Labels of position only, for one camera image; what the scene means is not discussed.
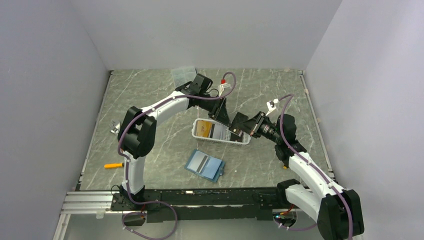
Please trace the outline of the black credit card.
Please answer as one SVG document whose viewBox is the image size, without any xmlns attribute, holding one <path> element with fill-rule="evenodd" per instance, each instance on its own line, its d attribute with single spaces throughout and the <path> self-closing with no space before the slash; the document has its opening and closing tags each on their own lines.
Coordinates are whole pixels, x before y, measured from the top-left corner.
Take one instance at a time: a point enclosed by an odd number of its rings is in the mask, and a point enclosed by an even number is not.
<svg viewBox="0 0 424 240">
<path fill-rule="evenodd" d="M 228 130 L 236 136 L 242 136 L 243 131 L 240 129 L 241 123 L 247 121 L 249 117 L 241 112 L 237 112 L 234 116 L 231 125 L 228 127 Z"/>
</svg>

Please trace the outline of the white plastic basket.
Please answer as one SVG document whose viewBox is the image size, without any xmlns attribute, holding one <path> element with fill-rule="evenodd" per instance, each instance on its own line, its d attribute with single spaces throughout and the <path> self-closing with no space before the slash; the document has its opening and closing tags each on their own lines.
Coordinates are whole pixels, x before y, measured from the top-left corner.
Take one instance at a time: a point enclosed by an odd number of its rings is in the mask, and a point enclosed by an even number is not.
<svg viewBox="0 0 424 240">
<path fill-rule="evenodd" d="M 234 134 L 222 123 L 206 118 L 194 120 L 191 134 L 198 140 L 226 144 L 247 145 L 251 141 L 251 137 L 248 134 L 244 132 L 241 135 Z"/>
</svg>

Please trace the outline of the blue card holder wallet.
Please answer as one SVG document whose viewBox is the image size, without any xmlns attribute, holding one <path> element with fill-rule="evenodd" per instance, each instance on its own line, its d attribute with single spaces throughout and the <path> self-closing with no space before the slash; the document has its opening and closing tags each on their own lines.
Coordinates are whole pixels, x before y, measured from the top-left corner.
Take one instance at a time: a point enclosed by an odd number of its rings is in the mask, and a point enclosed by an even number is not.
<svg viewBox="0 0 424 240">
<path fill-rule="evenodd" d="M 195 175 L 197 175 L 201 178 L 204 178 L 204 179 L 206 179 L 206 180 L 208 180 L 212 183 L 216 183 L 218 181 L 218 179 L 220 178 L 220 176 L 222 176 L 224 174 L 224 168 L 225 168 L 226 163 L 222 159 L 213 157 L 211 155 L 209 155 L 209 156 L 210 156 L 210 158 L 208 159 L 207 163 L 204 165 L 204 168 L 202 169 L 201 173 L 197 173 L 197 172 L 194 172 L 194 171 L 187 169 L 187 163 L 188 163 L 188 160 L 189 160 L 190 157 L 188 158 L 184 168 L 187 171 L 189 171 L 189 172 L 191 172 L 191 173 L 193 173 L 193 174 L 195 174 Z"/>
</svg>

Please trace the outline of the white striped credit card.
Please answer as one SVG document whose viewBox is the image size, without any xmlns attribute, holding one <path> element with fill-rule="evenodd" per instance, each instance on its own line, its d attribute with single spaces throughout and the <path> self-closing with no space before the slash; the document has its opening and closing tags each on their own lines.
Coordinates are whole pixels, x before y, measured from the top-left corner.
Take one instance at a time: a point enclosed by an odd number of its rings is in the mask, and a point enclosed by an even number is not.
<svg viewBox="0 0 424 240">
<path fill-rule="evenodd" d="M 209 158 L 208 154 L 195 149 L 188 159 L 186 168 L 195 173 L 201 173 Z"/>
</svg>

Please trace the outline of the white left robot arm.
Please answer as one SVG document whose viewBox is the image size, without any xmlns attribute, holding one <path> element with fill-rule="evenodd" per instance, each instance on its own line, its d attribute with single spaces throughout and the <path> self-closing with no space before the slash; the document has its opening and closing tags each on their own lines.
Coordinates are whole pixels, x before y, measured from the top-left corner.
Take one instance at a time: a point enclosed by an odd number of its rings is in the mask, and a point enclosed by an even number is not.
<svg viewBox="0 0 424 240">
<path fill-rule="evenodd" d="M 117 135 L 117 153 L 124 157 L 124 179 L 119 191 L 124 204 L 131 210 L 144 203 L 144 167 L 147 155 L 155 144 L 157 127 L 174 115 L 191 107 L 208 111 L 209 117 L 224 125 L 230 124 L 226 110 L 227 93 L 211 96 L 213 81 L 198 73 L 194 80 L 184 83 L 164 99 L 142 108 L 130 107 Z"/>
</svg>

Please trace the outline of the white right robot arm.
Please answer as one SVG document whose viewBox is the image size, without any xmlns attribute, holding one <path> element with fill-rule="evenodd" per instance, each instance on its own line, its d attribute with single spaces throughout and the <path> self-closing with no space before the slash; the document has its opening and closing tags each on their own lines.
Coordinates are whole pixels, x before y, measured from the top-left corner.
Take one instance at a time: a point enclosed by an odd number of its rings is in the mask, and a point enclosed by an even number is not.
<svg viewBox="0 0 424 240">
<path fill-rule="evenodd" d="M 312 160 L 297 140 L 297 126 L 292 115 L 283 114 L 273 123 L 261 111 L 252 118 L 238 112 L 230 130 L 274 142 L 277 158 L 303 180 L 303 184 L 296 179 L 277 184 L 275 200 L 280 207 L 287 208 L 293 204 L 300 208 L 315 221 L 325 240 L 348 240 L 364 233 L 358 193 L 344 189 Z"/>
</svg>

